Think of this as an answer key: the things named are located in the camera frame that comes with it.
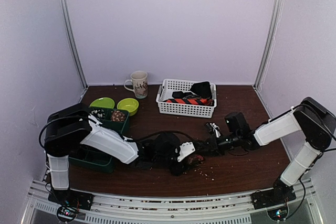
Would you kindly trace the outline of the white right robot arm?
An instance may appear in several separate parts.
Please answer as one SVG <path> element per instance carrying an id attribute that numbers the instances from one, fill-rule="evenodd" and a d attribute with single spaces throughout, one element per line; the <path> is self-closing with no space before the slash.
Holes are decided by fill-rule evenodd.
<path id="1" fill-rule="evenodd" d="M 223 135 L 215 125 L 208 125 L 213 134 L 197 145 L 198 151 L 209 155 L 223 155 L 241 147 L 254 151 L 275 140 L 302 135 L 304 142 L 289 165 L 279 175 L 269 192 L 272 203 L 279 204 L 289 196 L 292 186 L 307 172 L 335 140 L 335 115 L 312 97 L 252 129 L 244 114 L 227 114 L 225 122 L 229 134 Z"/>

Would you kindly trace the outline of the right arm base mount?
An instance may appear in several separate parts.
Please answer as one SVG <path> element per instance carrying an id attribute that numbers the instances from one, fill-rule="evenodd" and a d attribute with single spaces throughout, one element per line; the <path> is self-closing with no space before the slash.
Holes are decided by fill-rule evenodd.
<path id="1" fill-rule="evenodd" d="M 255 191 L 251 194 L 254 209 L 267 209 L 268 217 L 276 222 L 285 221 L 289 216 L 288 202 L 296 199 L 293 187 L 274 187 Z"/>

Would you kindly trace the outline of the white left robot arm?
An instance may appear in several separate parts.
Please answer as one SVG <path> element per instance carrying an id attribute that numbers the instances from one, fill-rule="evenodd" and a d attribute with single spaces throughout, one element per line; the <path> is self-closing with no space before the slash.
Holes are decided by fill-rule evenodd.
<path id="1" fill-rule="evenodd" d="M 134 140 L 106 127 L 86 105 L 78 103 L 51 114 L 40 130 L 38 142 L 48 159 L 51 191 L 64 205 L 71 205 L 76 197 L 69 185 L 70 153 L 88 146 L 136 168 L 166 166 L 177 176 L 188 168 L 196 153 L 196 141 L 190 138 L 181 143 L 178 135 L 178 131 L 161 131 L 152 134 L 154 140 Z"/>

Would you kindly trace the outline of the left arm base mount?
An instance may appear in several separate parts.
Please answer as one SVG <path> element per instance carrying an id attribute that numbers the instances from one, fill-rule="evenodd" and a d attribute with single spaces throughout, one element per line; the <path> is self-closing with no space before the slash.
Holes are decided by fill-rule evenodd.
<path id="1" fill-rule="evenodd" d="M 56 217 L 61 222 L 71 222 L 77 218 L 81 210 L 90 210 L 93 198 L 93 194 L 75 190 L 55 190 L 48 196 L 49 201 L 59 205 Z"/>

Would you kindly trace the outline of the dark red patterned tie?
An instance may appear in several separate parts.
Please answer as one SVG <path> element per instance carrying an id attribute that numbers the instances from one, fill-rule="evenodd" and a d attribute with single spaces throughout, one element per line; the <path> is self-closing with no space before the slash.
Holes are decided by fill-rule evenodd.
<path id="1" fill-rule="evenodd" d="M 203 161 L 204 157 L 202 155 L 191 155 L 186 158 L 184 164 L 187 168 L 191 169 L 200 165 Z"/>

